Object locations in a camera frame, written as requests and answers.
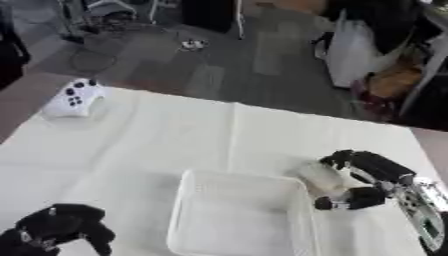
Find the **table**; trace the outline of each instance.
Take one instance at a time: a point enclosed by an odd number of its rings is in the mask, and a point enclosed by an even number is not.
[[[36,76],[29,81],[31,94],[58,87]],[[168,256],[168,220],[186,169],[285,175],[303,161],[352,148],[439,179],[408,128],[119,88],[107,92],[106,104],[91,118],[50,120],[37,113],[0,146],[0,202],[8,205],[1,229],[53,202],[88,203],[106,209],[105,221],[117,233],[114,255]],[[393,202],[315,215],[322,256],[424,255]],[[61,255],[95,254],[77,242]]]

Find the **white plastic bag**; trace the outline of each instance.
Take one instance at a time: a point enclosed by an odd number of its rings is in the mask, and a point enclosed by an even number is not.
[[[341,14],[326,57],[334,86],[350,88],[355,80],[395,63],[404,44],[383,55],[376,49],[373,36],[364,22],[346,20],[345,12]]]

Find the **metal robot arm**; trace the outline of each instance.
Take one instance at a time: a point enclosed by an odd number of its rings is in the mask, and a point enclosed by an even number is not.
[[[393,198],[420,235],[429,256],[448,255],[448,193],[443,185],[383,156],[342,150],[320,160],[336,170],[349,168],[350,175],[369,187],[351,188],[341,198],[321,197],[315,201],[319,210],[349,210],[384,204]]]

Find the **black cabinet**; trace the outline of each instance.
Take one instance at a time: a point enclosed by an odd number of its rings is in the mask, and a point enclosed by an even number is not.
[[[183,22],[226,33],[235,20],[234,0],[183,0]]]

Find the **white object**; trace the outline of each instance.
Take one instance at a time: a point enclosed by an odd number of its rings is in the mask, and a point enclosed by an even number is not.
[[[168,247],[188,256],[317,256],[311,207],[298,179],[187,171]]]
[[[375,47],[370,28],[362,21],[346,20],[342,12],[326,58],[333,85],[350,88],[354,81],[368,73],[392,66],[404,45],[386,55],[381,54]]]
[[[30,93],[50,86],[38,81]],[[105,223],[117,234],[113,255],[173,255],[167,229],[187,169],[282,177],[297,170],[296,159],[350,148],[440,180],[406,127],[104,89],[104,114],[53,120],[37,114],[0,145],[0,204],[8,206],[0,230],[55,202],[88,203],[106,210]],[[314,217],[323,256],[426,256],[393,202]],[[64,245],[60,254],[80,255],[98,256],[85,241]]]
[[[104,88],[97,81],[79,78],[62,88],[42,109],[42,112],[50,118],[87,117],[92,104],[104,96]]]
[[[331,193],[344,187],[342,172],[320,164],[317,160],[297,168],[297,175],[323,192]]]

